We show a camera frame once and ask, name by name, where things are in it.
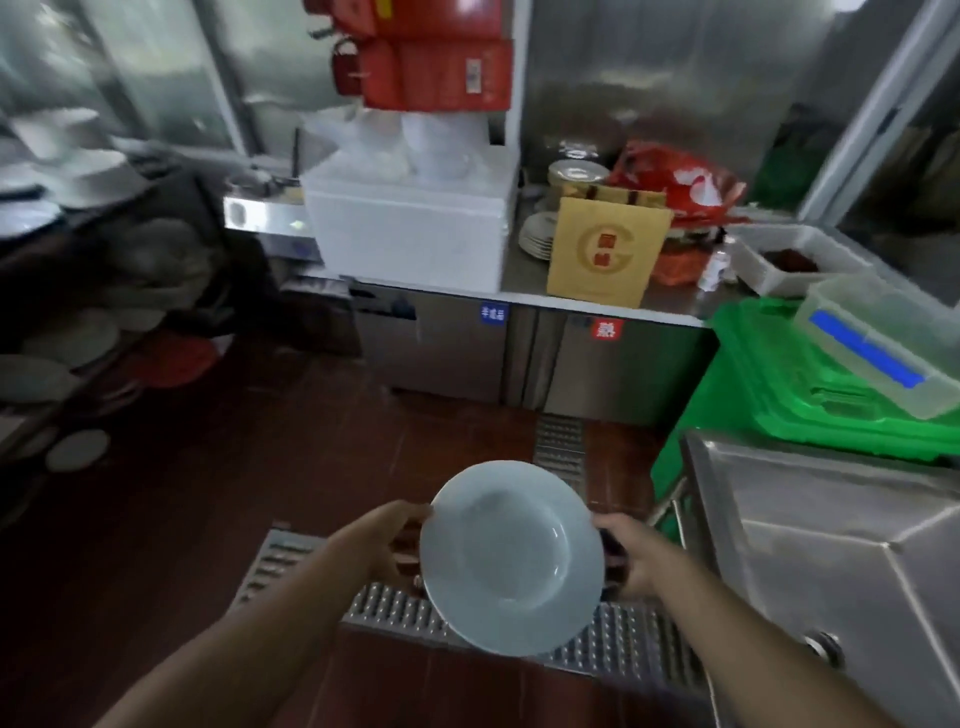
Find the red box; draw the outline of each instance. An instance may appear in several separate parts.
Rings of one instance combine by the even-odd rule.
[[[391,111],[505,111],[510,108],[510,40],[358,41],[365,104]]]

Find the green plastic crate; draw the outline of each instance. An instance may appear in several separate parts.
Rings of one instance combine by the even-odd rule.
[[[681,473],[692,427],[930,461],[960,454],[960,411],[916,420],[844,369],[793,326],[798,303],[752,299],[711,320],[720,350],[651,470],[663,497]],[[664,528],[676,536],[676,524]]]
[[[782,440],[905,460],[960,454],[960,410],[917,420],[793,325],[798,303],[757,299],[717,312],[713,330],[761,431]]]

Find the stainless steel sink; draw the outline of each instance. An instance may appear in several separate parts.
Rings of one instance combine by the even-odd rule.
[[[687,433],[722,578],[911,728],[960,725],[960,473]]]

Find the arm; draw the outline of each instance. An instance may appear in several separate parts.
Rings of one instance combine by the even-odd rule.
[[[338,531],[142,678],[97,728],[265,725],[365,584],[407,586],[389,544],[408,521],[429,515],[429,506],[396,501]]]
[[[678,546],[629,516],[595,516],[630,556],[625,595],[656,594],[744,728],[898,728]]]

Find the red tile floor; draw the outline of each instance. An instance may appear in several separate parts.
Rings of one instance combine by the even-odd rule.
[[[0,715],[88,726],[227,609],[267,529],[327,535],[462,468],[529,460],[536,414],[378,387],[362,362],[241,339],[204,379],[108,423],[108,456],[51,478],[0,533]],[[647,433],[587,430],[588,499],[642,516]],[[281,709],[284,728],[662,724],[584,677],[342,628]]]

